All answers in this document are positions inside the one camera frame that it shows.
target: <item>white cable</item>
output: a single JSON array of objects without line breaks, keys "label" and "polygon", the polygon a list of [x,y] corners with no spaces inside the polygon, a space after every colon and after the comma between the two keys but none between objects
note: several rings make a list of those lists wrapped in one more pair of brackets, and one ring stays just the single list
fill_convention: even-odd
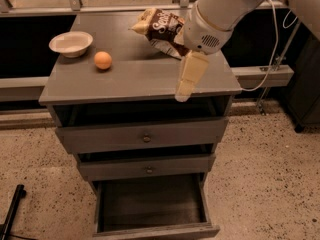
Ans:
[{"label": "white cable", "polygon": [[278,23],[277,23],[277,15],[276,15],[276,9],[274,7],[274,4],[272,2],[272,0],[267,0],[271,6],[272,6],[272,12],[273,12],[273,18],[274,18],[274,27],[275,27],[275,31],[276,31],[276,43],[274,45],[274,48],[273,48],[273,52],[272,52],[272,55],[271,55],[271,58],[270,58],[270,61],[269,61],[269,66],[268,66],[268,70],[266,72],[266,75],[264,76],[263,80],[261,81],[261,83],[253,88],[253,89],[245,89],[245,88],[242,88],[243,91],[246,91],[246,92],[253,92],[253,91],[256,91],[257,89],[259,89],[263,84],[264,82],[266,81],[271,69],[272,69],[272,62],[273,62],[273,58],[274,58],[274,55],[276,53],[276,50],[277,50],[277,47],[278,47],[278,42],[279,42],[279,33],[278,33]]},{"label": "white cable", "polygon": [[285,22],[287,21],[287,18],[288,18],[288,16],[289,16],[290,13],[291,13],[291,10],[287,13],[286,17],[284,18],[284,20],[283,20],[283,22],[282,22],[282,27],[283,27],[284,29],[290,28],[290,27],[296,22],[296,20],[298,19],[298,17],[296,17],[288,26],[285,26],[284,24],[285,24]]}]

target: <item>floor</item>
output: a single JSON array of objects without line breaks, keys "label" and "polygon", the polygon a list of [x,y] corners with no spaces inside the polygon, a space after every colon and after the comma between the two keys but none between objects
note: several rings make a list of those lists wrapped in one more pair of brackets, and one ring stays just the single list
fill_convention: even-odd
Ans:
[{"label": "floor", "polygon": [[[316,240],[320,235],[320,128],[297,134],[274,100],[266,116],[234,103],[205,185],[216,240]],[[0,223],[17,184],[12,234],[91,239],[96,197],[55,136],[45,111],[0,114]]]}]

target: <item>white robotic arm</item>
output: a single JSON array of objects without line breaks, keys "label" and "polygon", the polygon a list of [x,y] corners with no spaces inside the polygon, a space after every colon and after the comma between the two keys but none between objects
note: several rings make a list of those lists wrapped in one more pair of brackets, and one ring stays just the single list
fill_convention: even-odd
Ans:
[{"label": "white robotic arm", "polygon": [[[264,0],[198,0],[188,15],[181,44],[191,49],[181,63],[176,99],[186,101],[209,61],[208,54],[219,51],[234,27]],[[320,0],[280,0],[287,5],[320,40]]]}]

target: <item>terrazzo floor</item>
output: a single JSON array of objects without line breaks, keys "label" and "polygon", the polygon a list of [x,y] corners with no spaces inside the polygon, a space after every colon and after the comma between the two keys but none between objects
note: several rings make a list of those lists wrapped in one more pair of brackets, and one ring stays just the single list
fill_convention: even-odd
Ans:
[{"label": "terrazzo floor", "polygon": [[[215,240],[317,240],[320,236],[320,129],[297,134],[276,101],[266,116],[234,103],[205,184]],[[0,113],[0,224],[17,184],[12,233],[41,240],[91,239],[96,197],[45,111]]]}]

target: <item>white bowl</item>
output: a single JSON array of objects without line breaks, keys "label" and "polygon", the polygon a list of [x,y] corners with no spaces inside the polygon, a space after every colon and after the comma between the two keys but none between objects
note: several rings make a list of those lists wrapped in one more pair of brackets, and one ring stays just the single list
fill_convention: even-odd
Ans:
[{"label": "white bowl", "polygon": [[71,31],[54,37],[49,47],[67,58],[76,58],[86,52],[92,41],[92,36],[86,32]]}]

